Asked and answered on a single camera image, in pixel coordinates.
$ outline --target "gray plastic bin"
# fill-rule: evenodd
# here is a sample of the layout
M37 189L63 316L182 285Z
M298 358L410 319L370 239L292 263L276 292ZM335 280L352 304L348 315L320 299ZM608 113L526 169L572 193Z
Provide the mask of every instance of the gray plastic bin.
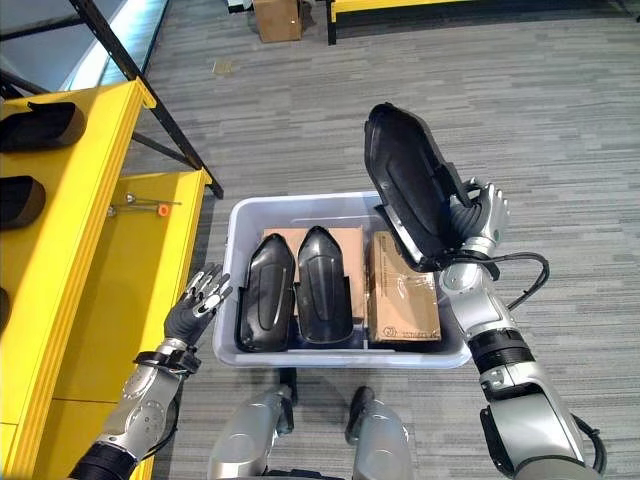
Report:
M454 368L466 363L471 357L469 350L455 321L447 318L442 310L442 341L422 344L424 350L419 353L380 349L379 346L372 349L366 341L358 349L300 349L276 353L245 353L236 347L237 287L245 284L249 260L260 243L262 231L265 228L308 228L314 225L363 226L365 242L368 243L372 232L386 230L386 225L374 210L379 203L377 192L353 192L250 198L236 204L229 219L224 258L224 272L231 275L234 291L216 318L213 351L218 359L236 367Z

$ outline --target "cardboard box on floor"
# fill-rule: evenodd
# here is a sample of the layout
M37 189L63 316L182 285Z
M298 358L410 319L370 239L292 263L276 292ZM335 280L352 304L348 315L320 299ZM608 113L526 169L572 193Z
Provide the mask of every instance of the cardboard box on floor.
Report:
M369 249L369 336L374 342L440 340L433 273L409 268L389 232L375 232Z
M340 245L344 274L349 277L351 289L351 313L354 323L362 323L367 314L364 285L364 233L358 228L329 228L329 233ZM298 250L309 230L307 228L269 228L265 229L263 238L272 233L279 233L284 237L296 259L295 281L298 276Z
M253 0L260 40L264 43L300 40L300 0Z

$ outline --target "robot leg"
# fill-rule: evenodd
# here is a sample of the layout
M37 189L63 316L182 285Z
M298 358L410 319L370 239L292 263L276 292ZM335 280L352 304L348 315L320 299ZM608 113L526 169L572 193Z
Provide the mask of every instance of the robot leg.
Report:
M292 430L290 387L279 385L250 399L235 411L216 441L207 479L262 475L275 439Z
M413 480L408 433L373 391L360 387L351 403L347 441L357 444L353 480Z

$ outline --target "yellow shelf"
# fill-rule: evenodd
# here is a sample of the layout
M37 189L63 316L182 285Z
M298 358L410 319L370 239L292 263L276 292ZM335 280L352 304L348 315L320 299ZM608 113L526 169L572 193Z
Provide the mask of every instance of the yellow shelf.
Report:
M465 1L470 0L333 0L331 3L331 21L336 22L338 13Z
M11 451L11 442L13 442L13 435L16 433L16 426L10 425L8 423L0 423L0 429L2 430L0 433L0 439L2 443L0 443L0 450L2 455L2 469L4 470L7 461L9 460L9 452Z
M31 175L47 201L30 226L0 233L0 284L11 313L0 340L0 421L15 425L3 448L6 476L30 477L58 369L105 211L138 113L155 101L139 82L5 102L2 116L26 111L26 102L72 101L87 128L73 146L0 155L2 176Z
M145 211L106 219L62 360L36 478L65 478L119 400L133 358L162 341L164 319L187 281L210 181L202 170L118 181L113 203L132 192L181 205L167 217ZM152 461L145 462L136 478L150 478L151 468Z

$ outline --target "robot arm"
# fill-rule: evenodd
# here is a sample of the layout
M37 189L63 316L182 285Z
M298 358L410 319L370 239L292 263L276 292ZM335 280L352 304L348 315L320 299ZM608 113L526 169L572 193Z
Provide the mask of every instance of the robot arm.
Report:
M195 344L211 322L218 305L229 296L228 275L214 281L220 266L194 276L165 320L165 339L153 352L141 352L118 406L102 432L76 464L69 478L122 480L164 443L171 402L190 374L198 370Z
M507 224L507 202L492 184L472 187L480 190L473 209L451 199L452 226L467 239L463 254L491 257ZM487 268L461 259L443 270L439 284L480 373L489 402L480 418L498 470L518 480L601 478L585 466L580 429L496 294Z

